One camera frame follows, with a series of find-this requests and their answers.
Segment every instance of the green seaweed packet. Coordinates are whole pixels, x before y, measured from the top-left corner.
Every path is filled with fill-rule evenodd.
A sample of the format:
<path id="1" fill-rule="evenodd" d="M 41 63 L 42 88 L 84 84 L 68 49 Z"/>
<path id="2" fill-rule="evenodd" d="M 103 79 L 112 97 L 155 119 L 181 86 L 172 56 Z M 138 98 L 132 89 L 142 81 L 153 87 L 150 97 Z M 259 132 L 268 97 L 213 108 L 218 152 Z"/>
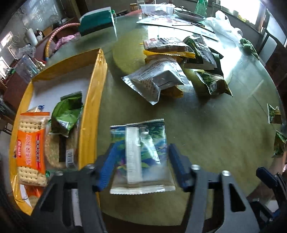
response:
<path id="1" fill-rule="evenodd" d="M 284 147 L 287 142 L 287 138 L 278 130 L 276 130 L 274 140 L 274 155 L 272 158 L 281 158 L 284 154 Z"/>
<path id="2" fill-rule="evenodd" d="M 267 104 L 268 109 L 268 123 L 282 125 L 282 118 L 279 107 L 273 108 L 270 104 Z"/>

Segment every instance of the blue gripper pad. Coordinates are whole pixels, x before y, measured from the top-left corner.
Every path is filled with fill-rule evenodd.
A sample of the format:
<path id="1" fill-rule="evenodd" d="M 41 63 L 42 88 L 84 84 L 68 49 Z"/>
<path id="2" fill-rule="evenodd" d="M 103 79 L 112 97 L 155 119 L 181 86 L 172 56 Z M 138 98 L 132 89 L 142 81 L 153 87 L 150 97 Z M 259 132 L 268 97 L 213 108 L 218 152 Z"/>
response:
<path id="1" fill-rule="evenodd" d="M 187 189 L 194 185 L 189 158 L 182 155 L 175 144 L 169 145 L 168 155 L 179 186 L 184 192 L 188 192 Z"/>
<path id="2" fill-rule="evenodd" d="M 95 162 L 96 186 L 99 192 L 106 188 L 110 182 L 117 161 L 118 145 L 120 145 L 120 142 L 111 143 L 107 152 L 98 156 Z"/>
<path id="3" fill-rule="evenodd" d="M 265 167 L 257 168 L 256 176 L 270 189 L 275 188 L 278 184 L 275 177 Z"/>

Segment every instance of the glass tabletop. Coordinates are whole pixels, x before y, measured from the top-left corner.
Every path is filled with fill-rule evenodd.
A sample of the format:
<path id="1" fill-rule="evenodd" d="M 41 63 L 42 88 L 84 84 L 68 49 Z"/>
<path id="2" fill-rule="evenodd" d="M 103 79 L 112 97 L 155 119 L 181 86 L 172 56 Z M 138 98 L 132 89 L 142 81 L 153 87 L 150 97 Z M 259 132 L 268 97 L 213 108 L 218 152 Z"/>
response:
<path id="1" fill-rule="evenodd" d="M 229 170 L 248 196 L 260 183 L 256 169 L 259 166 L 269 168 L 274 163 L 275 130 L 280 130 L 280 125 L 268 124 L 267 103 L 273 107 L 282 105 L 271 77 L 257 59 L 247 56 L 241 47 L 217 34 L 220 42 L 207 38 L 205 41 L 224 56 L 222 71 L 233 97 L 221 94 L 201 98 L 190 86 L 184 89 L 183 98 L 161 96 L 159 103 L 152 106 L 121 80 L 144 65 L 140 42 L 158 36 L 183 40 L 191 33 L 136 24 L 139 17 L 118 17 L 115 28 L 70 41 L 47 63 L 49 66 L 84 51 L 103 49 L 108 74 L 99 112 L 97 154 L 103 154 L 111 142 L 111 125 L 163 118 L 168 143 L 175 143 L 191 163 L 207 171 Z M 281 171 L 283 160 L 279 159 L 277 167 Z M 187 199 L 188 193 L 177 185 L 174 192 L 145 195 L 112 195 L 105 189 L 100 193 L 100 206 L 104 213 L 130 222 L 179 225 Z"/>

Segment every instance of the paper sheet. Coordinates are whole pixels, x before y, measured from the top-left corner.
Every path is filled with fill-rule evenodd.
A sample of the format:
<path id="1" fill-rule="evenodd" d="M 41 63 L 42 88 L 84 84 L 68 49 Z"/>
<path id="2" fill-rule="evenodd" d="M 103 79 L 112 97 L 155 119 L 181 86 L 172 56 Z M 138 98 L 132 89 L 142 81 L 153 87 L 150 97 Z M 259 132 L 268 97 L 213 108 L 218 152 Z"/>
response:
<path id="1" fill-rule="evenodd" d="M 168 17 L 168 16 L 149 16 L 137 22 L 138 24 L 150 24 L 150 25 L 157 25 L 157 26 L 165 26 L 170 28 L 181 29 L 188 32 L 193 32 L 197 34 L 201 34 L 205 37 L 211 38 L 213 40 L 219 41 L 218 37 L 215 33 L 209 32 L 205 29 L 197 27 L 195 25 L 191 25 L 191 22 L 176 18 L 176 17 Z M 205 28 L 208 30 L 212 30 L 211 27 L 206 26 Z"/>

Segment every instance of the green plastic bag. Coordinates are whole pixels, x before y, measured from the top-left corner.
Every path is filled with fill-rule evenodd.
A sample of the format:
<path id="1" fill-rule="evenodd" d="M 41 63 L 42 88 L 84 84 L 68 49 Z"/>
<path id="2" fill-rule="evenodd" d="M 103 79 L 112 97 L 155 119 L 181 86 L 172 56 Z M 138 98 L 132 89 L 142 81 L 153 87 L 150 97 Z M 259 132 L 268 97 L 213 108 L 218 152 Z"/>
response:
<path id="1" fill-rule="evenodd" d="M 82 93 L 61 97 L 52 113 L 51 133 L 68 137 L 70 130 L 77 123 L 82 107 Z"/>

